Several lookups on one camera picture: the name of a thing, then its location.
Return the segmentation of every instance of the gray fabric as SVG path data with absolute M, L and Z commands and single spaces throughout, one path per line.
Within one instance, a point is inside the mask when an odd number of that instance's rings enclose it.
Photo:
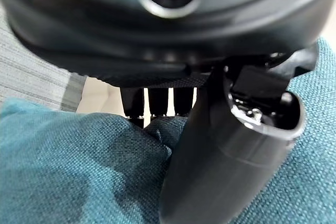
M 0 106 L 6 98 L 17 97 L 51 109 L 76 111 L 85 79 L 25 49 L 10 31 L 0 5 Z

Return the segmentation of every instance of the teal fabric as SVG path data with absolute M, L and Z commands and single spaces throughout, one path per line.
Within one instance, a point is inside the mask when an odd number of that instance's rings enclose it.
M 307 129 L 234 224 L 336 223 L 336 58 L 324 40 L 319 45 L 316 71 L 290 85 L 306 105 Z M 141 130 L 116 115 L 8 100 L 0 115 L 0 223 L 159 223 L 160 188 L 184 123 L 167 118 Z

